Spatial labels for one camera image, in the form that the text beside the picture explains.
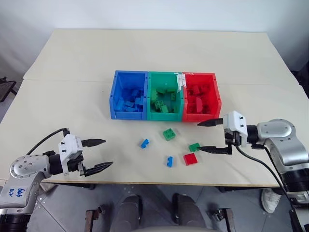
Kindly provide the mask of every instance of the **blue lego brick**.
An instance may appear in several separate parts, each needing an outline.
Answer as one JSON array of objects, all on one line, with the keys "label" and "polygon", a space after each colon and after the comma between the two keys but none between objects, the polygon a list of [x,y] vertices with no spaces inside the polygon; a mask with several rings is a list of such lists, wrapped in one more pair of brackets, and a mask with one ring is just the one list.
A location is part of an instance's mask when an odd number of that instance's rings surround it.
[{"label": "blue lego brick", "polygon": [[[112,84],[110,95],[110,111],[112,119],[147,119],[147,89],[148,89],[148,72],[142,71],[116,71]],[[119,101],[123,104],[134,108],[126,110],[127,107],[120,107]]]},{"label": "blue lego brick", "polygon": [[171,167],[173,166],[173,156],[168,157],[167,166],[168,166],[169,168],[171,168]]},{"label": "blue lego brick", "polygon": [[147,144],[149,144],[149,140],[145,139],[144,142],[142,142],[142,144],[140,145],[141,148],[146,148]]}]

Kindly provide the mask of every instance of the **plastic storage bin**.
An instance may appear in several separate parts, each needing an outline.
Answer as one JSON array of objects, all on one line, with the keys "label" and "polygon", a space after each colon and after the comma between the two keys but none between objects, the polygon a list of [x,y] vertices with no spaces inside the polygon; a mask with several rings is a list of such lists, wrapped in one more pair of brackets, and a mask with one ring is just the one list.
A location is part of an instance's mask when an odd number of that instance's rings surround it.
[{"label": "plastic storage bin", "polygon": [[182,120],[183,90],[177,89],[174,72],[148,72],[147,120]]},{"label": "plastic storage bin", "polygon": [[116,71],[110,96],[112,119],[146,120],[148,72]]},{"label": "plastic storage bin", "polygon": [[186,87],[183,88],[183,121],[201,122],[218,118],[221,98],[214,73],[185,72]]}]

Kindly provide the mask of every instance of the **white label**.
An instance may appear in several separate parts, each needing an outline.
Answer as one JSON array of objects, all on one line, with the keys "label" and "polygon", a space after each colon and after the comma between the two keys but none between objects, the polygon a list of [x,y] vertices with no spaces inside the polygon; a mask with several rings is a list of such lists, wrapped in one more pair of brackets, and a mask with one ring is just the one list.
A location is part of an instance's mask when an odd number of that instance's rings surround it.
[{"label": "white label", "polygon": [[26,195],[27,187],[25,186],[12,186],[9,188],[8,196],[12,198],[24,198]]},{"label": "white label", "polygon": [[180,92],[182,87],[186,87],[185,74],[179,72],[176,72],[175,74],[177,75],[177,92]]}]

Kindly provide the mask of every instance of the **white wall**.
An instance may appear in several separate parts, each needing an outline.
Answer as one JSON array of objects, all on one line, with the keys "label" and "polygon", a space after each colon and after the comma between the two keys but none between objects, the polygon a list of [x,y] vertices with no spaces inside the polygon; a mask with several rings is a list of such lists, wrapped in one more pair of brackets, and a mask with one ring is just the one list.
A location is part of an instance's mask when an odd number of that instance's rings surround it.
[{"label": "white wall", "polygon": [[54,28],[266,31],[290,69],[309,57],[308,0],[0,0],[0,76],[20,84]]}]

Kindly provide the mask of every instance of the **robotic arm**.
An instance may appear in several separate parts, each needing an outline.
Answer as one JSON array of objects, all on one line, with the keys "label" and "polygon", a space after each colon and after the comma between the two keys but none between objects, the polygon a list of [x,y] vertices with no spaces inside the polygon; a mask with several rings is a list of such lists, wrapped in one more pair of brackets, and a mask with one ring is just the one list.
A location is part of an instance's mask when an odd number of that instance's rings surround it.
[{"label": "robotic arm", "polygon": [[239,146],[245,147],[249,143],[252,144],[252,149],[265,149],[283,185],[273,172],[272,174],[291,203],[290,217],[293,230],[308,232],[309,154],[296,137],[295,126],[283,119],[247,125],[246,118],[236,111],[224,115],[223,118],[211,119],[198,125],[209,127],[217,124],[223,124],[227,147],[203,146],[199,149],[210,153],[232,155],[232,145],[234,145],[241,154],[258,161],[272,172],[266,164],[248,156]]},{"label": "robotic arm", "polygon": [[[41,143],[57,132],[63,131],[64,138],[59,143],[59,154],[48,151],[42,155],[31,155]],[[0,194],[0,232],[25,232],[38,196],[40,182],[52,175],[79,171],[89,176],[103,171],[113,162],[101,163],[86,169],[83,165],[83,147],[104,143],[101,139],[81,140],[70,134],[68,129],[60,129],[40,141],[25,156],[16,159],[10,166],[10,178]]]}]

